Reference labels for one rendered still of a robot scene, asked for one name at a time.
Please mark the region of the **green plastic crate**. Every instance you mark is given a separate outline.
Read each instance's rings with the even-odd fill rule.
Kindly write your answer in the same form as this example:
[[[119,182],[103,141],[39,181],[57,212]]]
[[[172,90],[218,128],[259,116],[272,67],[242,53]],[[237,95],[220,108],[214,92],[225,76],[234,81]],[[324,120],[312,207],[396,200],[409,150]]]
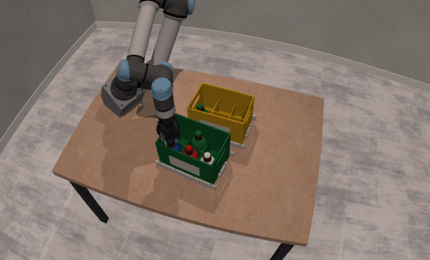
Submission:
[[[231,134],[185,116],[179,118],[178,123],[180,126],[180,138],[177,140],[181,152],[166,147],[161,141],[159,146],[160,162],[203,181],[215,184],[222,166],[229,158]],[[190,141],[197,130],[201,131],[202,135],[207,139],[207,145],[203,152],[195,149],[198,153],[198,159],[183,154],[185,147],[191,145]],[[209,152],[214,157],[211,165],[200,160],[205,152]]]

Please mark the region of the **yellow divided crate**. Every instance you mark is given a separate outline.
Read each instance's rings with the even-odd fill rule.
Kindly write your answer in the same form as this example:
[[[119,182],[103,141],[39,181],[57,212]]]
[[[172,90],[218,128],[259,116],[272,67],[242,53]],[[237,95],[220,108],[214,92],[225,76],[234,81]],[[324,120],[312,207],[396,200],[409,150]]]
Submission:
[[[195,104],[190,107],[188,118],[229,132],[230,141],[242,144],[249,127],[249,116],[251,120],[253,117],[254,99],[253,95],[210,84],[194,98],[191,105]],[[199,103],[208,113],[196,110]]]

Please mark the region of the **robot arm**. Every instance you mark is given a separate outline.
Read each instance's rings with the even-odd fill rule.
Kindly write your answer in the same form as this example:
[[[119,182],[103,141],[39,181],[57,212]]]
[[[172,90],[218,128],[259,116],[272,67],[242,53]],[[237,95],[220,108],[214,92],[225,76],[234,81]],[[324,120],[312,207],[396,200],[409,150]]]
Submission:
[[[115,98],[130,100],[138,88],[151,90],[156,115],[165,119],[173,116],[176,106],[173,99],[174,73],[168,61],[180,25],[193,13],[195,2],[196,0],[140,0],[127,58],[121,61],[117,76],[111,83],[110,89]],[[159,8],[164,9],[164,20],[152,58],[145,64],[152,25]]]

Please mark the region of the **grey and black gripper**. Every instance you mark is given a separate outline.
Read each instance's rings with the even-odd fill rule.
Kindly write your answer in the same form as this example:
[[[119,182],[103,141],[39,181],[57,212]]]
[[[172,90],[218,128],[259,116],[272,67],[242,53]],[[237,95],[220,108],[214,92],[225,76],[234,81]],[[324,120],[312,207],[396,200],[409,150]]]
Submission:
[[[160,136],[161,140],[163,138],[163,142],[165,143],[166,141],[166,146],[167,146],[167,141],[173,140],[175,141],[175,143],[178,143],[178,138],[180,138],[180,131],[179,131],[179,123],[177,122],[177,120],[175,120],[175,113],[173,114],[173,116],[171,116],[170,118],[159,118],[157,116],[157,118],[159,119],[159,121],[157,122],[157,133]],[[174,121],[174,123],[172,122],[172,120]],[[164,124],[163,124],[164,122]],[[174,126],[172,125],[174,124]],[[178,126],[177,126],[178,125]],[[166,131],[165,128],[166,127]],[[179,132],[179,133],[178,133]],[[165,138],[165,140],[164,140]]]

